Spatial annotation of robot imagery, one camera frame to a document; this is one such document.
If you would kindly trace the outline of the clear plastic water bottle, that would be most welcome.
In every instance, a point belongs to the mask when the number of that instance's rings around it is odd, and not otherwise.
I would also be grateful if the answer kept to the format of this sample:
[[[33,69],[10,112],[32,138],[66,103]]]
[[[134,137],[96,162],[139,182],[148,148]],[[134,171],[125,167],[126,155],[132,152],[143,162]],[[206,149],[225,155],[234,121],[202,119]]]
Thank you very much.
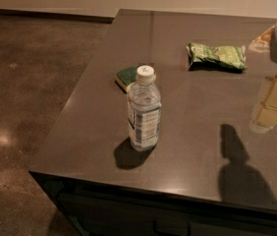
[[[139,66],[127,93],[129,137],[136,151],[152,149],[158,142],[161,94],[155,78],[151,66]]]

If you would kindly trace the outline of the green snack bag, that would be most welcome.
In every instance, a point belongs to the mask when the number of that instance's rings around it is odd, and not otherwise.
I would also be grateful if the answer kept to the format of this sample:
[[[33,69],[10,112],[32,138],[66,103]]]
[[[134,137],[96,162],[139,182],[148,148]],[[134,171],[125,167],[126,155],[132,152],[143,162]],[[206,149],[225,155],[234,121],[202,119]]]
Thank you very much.
[[[227,70],[243,73],[247,68],[244,46],[207,46],[190,42],[187,47],[189,68],[194,64],[213,64]]]

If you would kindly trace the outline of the green and yellow sponge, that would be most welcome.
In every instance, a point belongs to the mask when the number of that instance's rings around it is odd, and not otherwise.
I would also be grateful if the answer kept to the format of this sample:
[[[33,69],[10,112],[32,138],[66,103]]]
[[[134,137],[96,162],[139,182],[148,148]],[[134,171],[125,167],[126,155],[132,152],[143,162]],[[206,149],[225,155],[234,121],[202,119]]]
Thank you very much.
[[[116,74],[116,83],[124,92],[127,92],[136,81],[137,69],[138,66],[129,67]]]

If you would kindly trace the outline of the dark counter cabinet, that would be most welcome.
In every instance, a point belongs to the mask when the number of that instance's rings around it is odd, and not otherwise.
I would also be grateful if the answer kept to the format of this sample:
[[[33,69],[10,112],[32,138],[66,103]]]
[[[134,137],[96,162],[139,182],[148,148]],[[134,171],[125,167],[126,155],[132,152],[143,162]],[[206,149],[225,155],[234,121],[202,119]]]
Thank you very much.
[[[277,212],[29,174],[81,236],[277,236]]]

